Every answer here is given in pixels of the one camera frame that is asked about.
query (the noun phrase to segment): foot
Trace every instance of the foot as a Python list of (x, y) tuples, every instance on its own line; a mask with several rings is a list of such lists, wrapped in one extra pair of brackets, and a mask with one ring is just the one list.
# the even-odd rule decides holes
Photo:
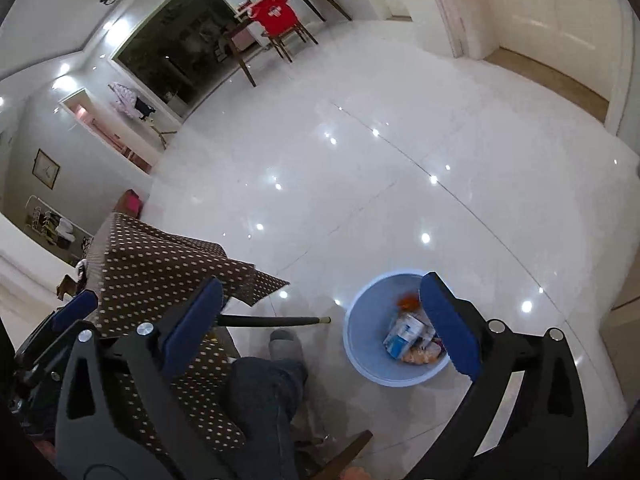
[(272, 361), (293, 359), (300, 363), (305, 362), (302, 354), (302, 345), (300, 341), (298, 341), (298, 338), (293, 332), (281, 328), (271, 332), (269, 356)]

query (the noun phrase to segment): blue padding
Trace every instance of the blue padding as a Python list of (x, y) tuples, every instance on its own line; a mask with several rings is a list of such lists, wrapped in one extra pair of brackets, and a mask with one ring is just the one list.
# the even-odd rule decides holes
[(456, 370), (475, 381), (482, 370), (478, 340), (429, 274), (420, 282), (420, 303)]
[(200, 294), (191, 300), (190, 309), (176, 325), (162, 348), (164, 364), (161, 373), (165, 379), (171, 380), (186, 371), (197, 354), (202, 339), (222, 311), (223, 302), (222, 283), (216, 279), (211, 280)]
[(90, 290), (83, 290), (56, 312), (51, 321), (54, 332), (64, 332), (79, 319), (84, 319), (98, 308), (98, 298)]

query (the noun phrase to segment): metal bolt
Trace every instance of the metal bolt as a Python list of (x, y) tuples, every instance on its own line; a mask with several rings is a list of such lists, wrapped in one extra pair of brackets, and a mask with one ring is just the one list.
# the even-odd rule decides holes
[(91, 332), (91, 330), (82, 330), (82, 332), (78, 334), (78, 341), (81, 343), (86, 343), (87, 341), (89, 341), (89, 339), (92, 338), (93, 335), (94, 333)]
[(154, 326), (149, 322), (140, 323), (136, 332), (140, 335), (149, 335), (154, 331)]
[(559, 328), (552, 328), (549, 330), (549, 337), (554, 341), (562, 341), (562, 339), (564, 339), (564, 334)]
[(501, 334), (502, 332), (504, 332), (505, 329), (506, 327), (504, 323), (501, 322), (499, 319), (492, 319), (489, 322), (489, 330), (491, 330), (491, 332), (495, 334)]

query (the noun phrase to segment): dining table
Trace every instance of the dining table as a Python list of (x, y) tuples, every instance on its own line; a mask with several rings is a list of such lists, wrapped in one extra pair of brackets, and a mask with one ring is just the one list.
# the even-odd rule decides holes
[[(316, 6), (311, 3), (310, 0), (302, 0), (308, 7), (309, 9), (311, 9), (313, 11), (313, 13), (320, 18), (320, 20), (322, 20), (323, 22), (326, 22), (325, 17), (320, 14), (320, 11), (316, 8)], [(348, 13), (340, 6), (340, 4), (338, 2), (336, 2), (335, 0), (326, 0), (334, 9), (336, 9), (338, 12), (341, 13), (341, 15), (343, 15), (347, 20), (352, 21), (351, 16), (348, 15)], [(251, 84), (255, 87), (255, 81), (253, 76), (251, 75), (251, 73), (249, 72), (249, 69), (246, 65), (246, 63), (244, 62), (244, 59), (242, 58), (242, 53), (238, 50), (238, 48), (236, 47), (236, 44), (233, 42), (233, 38), (234, 36), (236, 36), (237, 34), (239, 34), (240, 32), (242, 32), (243, 30), (245, 30), (249, 25), (251, 25), (251, 23), (254, 22), (254, 20), (252, 20), (251, 18), (249, 18), (247, 11), (251, 6), (247, 6), (246, 8), (244, 8), (242, 11), (240, 11), (236, 16), (240, 19), (240, 22), (233, 27), (232, 29), (226, 31), (223, 34), (223, 37), (226, 39), (226, 42), (229, 45), (229, 48), (231, 49), (231, 53), (234, 56), (234, 59), (238, 62), (238, 65), (240, 66), (240, 68), (242, 69), (242, 71), (244, 72), (244, 74), (247, 76), (247, 79), (251, 82)]]

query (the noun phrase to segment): blue plastic basin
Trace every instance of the blue plastic basin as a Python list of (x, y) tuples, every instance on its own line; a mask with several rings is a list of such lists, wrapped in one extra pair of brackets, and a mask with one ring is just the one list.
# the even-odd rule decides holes
[(356, 296), (344, 320), (342, 339), (351, 364), (367, 379), (383, 386), (402, 388), (422, 383), (449, 363), (446, 352), (437, 362), (411, 365), (393, 359), (382, 344), (398, 316), (398, 299), (418, 292), (420, 270), (397, 270), (382, 274)]

